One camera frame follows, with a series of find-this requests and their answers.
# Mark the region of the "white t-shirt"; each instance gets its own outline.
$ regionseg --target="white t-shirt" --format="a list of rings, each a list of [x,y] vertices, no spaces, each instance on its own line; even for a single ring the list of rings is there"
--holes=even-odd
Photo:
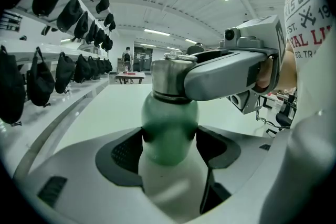
[[[298,72],[326,39],[332,20],[326,0],[285,0],[287,40],[293,48]]]
[[[287,39],[298,76],[298,109],[291,127],[335,105],[336,32],[326,0],[286,0]]]

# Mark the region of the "wall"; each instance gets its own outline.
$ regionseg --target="wall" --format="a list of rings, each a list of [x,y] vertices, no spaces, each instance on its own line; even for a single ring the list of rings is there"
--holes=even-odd
[[[45,26],[46,25],[43,23],[22,16],[20,31],[14,32],[0,29],[0,38],[20,39],[21,36],[26,36],[29,41],[42,42],[52,45],[60,45],[60,41],[62,39],[70,38],[69,34],[62,33],[61,31],[51,32],[51,30],[49,30],[46,36],[43,36],[41,35],[41,32]]]
[[[152,61],[164,58],[164,54],[169,52],[168,50],[153,49]]]
[[[118,58],[122,57],[122,53],[126,50],[126,47],[131,48],[131,52],[134,53],[134,41],[135,36],[130,35],[117,35],[112,32],[110,38],[113,40],[113,47],[109,51],[109,59],[113,67],[113,72],[117,71]]]

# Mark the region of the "small table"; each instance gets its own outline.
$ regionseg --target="small table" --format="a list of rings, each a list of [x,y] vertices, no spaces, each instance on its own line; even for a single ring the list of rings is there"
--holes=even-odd
[[[131,73],[135,73],[135,75],[129,75],[127,73],[120,72],[118,75],[116,75],[116,79],[119,79],[120,84],[122,84],[121,79],[123,79],[124,84],[126,79],[139,79],[139,84],[141,84],[142,80],[146,77],[144,72],[131,72]]]

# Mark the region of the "green bottle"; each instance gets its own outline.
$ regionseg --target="green bottle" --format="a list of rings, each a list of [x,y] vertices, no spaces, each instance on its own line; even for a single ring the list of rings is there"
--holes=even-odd
[[[165,56],[151,66],[153,91],[142,107],[143,150],[160,165],[177,165],[187,156],[198,126],[197,102],[183,97],[183,74],[195,66],[195,58]]]

